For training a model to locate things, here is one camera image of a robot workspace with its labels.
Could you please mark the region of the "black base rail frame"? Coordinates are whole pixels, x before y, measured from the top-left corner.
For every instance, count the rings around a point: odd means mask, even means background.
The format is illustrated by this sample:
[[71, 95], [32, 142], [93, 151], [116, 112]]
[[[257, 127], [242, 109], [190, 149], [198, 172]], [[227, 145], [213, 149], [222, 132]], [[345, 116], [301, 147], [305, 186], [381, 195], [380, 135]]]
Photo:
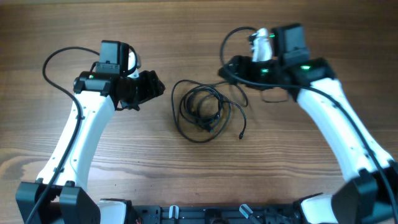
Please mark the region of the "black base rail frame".
[[127, 216], [132, 224], [212, 224], [212, 223], [306, 223], [294, 204], [233, 207], [133, 206]]

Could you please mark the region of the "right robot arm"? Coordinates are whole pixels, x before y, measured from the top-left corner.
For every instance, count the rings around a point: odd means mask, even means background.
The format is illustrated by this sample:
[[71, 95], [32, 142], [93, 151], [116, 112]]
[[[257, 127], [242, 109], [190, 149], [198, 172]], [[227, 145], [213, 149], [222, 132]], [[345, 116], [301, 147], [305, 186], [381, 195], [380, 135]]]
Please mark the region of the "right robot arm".
[[379, 223], [397, 218], [397, 162], [371, 136], [324, 58], [311, 58], [303, 26], [251, 29], [251, 56], [222, 61], [219, 75], [257, 90], [284, 89], [332, 149], [345, 184], [294, 202], [291, 223]]

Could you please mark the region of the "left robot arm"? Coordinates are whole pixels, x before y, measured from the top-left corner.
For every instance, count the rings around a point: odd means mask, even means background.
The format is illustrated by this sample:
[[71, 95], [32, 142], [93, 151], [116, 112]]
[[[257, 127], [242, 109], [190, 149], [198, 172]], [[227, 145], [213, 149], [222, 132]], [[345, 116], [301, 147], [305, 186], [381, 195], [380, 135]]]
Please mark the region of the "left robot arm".
[[88, 174], [105, 126], [115, 112], [138, 110], [164, 93], [155, 71], [141, 70], [129, 44], [104, 40], [99, 59], [74, 81], [72, 108], [62, 135], [33, 182], [22, 182], [16, 202], [25, 223], [141, 223], [130, 200], [94, 202]]

